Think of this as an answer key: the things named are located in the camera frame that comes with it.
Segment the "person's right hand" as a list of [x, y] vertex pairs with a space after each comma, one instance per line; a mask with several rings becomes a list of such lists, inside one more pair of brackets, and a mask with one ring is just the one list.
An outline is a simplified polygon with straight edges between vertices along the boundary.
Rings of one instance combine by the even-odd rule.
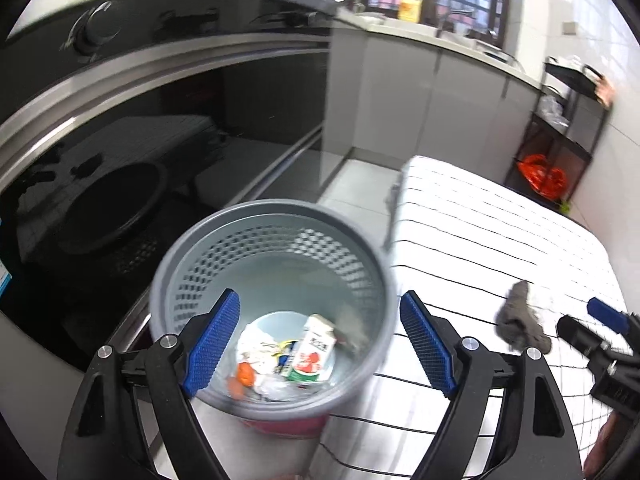
[[606, 446], [611, 440], [615, 426], [618, 422], [618, 414], [612, 412], [606, 423], [600, 428], [596, 443], [584, 461], [584, 476], [592, 479], [605, 464]]

